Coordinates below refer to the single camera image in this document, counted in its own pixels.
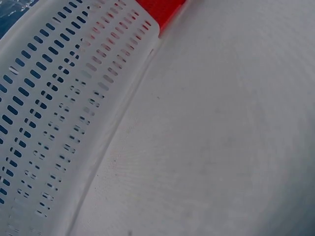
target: white surface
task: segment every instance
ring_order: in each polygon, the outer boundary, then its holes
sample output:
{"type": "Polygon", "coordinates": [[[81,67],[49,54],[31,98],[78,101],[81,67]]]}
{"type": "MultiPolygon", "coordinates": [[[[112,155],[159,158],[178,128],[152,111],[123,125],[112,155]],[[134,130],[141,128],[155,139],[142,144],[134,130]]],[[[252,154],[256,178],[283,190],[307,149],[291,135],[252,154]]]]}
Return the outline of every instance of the white surface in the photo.
{"type": "Polygon", "coordinates": [[[314,11],[312,0],[196,0],[72,235],[314,235],[314,11]]]}
{"type": "Polygon", "coordinates": [[[31,9],[1,41],[1,236],[66,234],[159,41],[135,0],[79,2],[31,9]]]}

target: red object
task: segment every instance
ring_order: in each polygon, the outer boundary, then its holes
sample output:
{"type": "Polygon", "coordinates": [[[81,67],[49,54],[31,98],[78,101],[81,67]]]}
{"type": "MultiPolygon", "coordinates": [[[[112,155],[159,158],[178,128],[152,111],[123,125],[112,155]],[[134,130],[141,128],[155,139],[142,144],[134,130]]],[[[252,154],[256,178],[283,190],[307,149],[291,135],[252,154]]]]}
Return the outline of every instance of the red object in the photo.
{"type": "Polygon", "coordinates": [[[158,22],[161,32],[186,0],[137,0],[158,22]]]}

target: red plastic edge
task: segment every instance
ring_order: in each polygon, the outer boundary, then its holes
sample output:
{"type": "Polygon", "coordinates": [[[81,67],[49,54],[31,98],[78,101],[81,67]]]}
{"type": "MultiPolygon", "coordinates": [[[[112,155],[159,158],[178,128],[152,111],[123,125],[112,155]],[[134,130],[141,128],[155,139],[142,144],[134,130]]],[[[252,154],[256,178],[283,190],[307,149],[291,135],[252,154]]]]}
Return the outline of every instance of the red plastic edge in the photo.
{"type": "Polygon", "coordinates": [[[186,0],[136,0],[159,24],[160,34],[186,0]]]}

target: white plastic basket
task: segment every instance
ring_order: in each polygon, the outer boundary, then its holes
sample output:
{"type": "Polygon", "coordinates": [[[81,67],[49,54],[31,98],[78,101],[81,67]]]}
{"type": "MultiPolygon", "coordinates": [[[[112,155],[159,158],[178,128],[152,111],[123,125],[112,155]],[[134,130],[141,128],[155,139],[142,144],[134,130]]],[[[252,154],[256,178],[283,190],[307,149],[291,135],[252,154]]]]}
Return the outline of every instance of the white plastic basket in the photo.
{"type": "Polygon", "coordinates": [[[67,233],[158,35],[135,0],[48,0],[0,41],[0,235],[67,233]]]}

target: white floor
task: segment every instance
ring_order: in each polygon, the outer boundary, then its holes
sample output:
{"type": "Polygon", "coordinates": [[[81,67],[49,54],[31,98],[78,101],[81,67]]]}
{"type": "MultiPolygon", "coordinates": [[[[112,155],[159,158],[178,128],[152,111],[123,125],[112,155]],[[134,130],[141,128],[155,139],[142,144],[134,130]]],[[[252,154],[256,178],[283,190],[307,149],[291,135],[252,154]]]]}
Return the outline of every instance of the white floor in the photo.
{"type": "Polygon", "coordinates": [[[315,1],[195,0],[72,236],[314,235],[315,1]]]}

